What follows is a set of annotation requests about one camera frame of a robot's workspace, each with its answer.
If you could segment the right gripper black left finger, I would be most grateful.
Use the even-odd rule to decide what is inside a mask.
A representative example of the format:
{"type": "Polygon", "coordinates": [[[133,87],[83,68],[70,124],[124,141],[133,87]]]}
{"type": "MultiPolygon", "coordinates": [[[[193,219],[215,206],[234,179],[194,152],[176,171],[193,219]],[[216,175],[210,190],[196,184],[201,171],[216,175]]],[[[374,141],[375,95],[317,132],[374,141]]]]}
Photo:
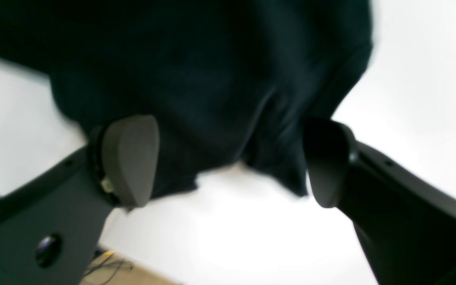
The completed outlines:
{"type": "Polygon", "coordinates": [[[153,116],[121,119],[0,197],[0,285],[78,285],[113,209],[151,199],[159,144],[153,116]]]}

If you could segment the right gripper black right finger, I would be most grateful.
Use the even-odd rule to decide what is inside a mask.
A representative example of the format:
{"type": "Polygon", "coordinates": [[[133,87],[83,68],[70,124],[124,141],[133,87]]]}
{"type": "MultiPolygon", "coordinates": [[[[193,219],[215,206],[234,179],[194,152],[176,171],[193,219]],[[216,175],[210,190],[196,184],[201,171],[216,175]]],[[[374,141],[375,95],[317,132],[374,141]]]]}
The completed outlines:
{"type": "Polygon", "coordinates": [[[315,200],[355,228],[380,285],[456,285],[456,199],[344,124],[312,118],[304,152],[315,200]]]}

